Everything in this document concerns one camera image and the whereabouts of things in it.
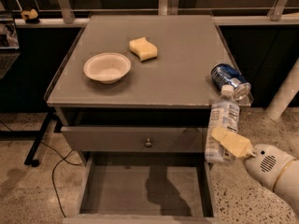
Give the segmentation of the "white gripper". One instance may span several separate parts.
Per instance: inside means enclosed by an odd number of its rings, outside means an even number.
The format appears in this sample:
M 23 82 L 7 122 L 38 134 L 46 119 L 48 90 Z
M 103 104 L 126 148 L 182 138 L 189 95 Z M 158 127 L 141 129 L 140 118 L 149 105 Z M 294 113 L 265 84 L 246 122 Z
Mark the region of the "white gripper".
M 215 127 L 211 136 L 224 148 L 224 159 L 245 159 L 248 174 L 271 190 L 291 190 L 296 187 L 296 158 L 281 149 L 259 144 L 253 149 L 250 140 L 223 127 Z

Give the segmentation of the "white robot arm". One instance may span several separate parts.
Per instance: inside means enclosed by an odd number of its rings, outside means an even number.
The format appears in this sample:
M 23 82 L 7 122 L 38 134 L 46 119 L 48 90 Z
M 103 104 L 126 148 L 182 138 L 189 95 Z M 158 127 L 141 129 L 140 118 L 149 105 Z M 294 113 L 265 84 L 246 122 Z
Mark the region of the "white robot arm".
M 243 161 L 255 181 L 275 193 L 299 216 L 299 160 L 272 145 L 253 146 L 248 138 L 223 127 L 215 127 L 211 136 Z

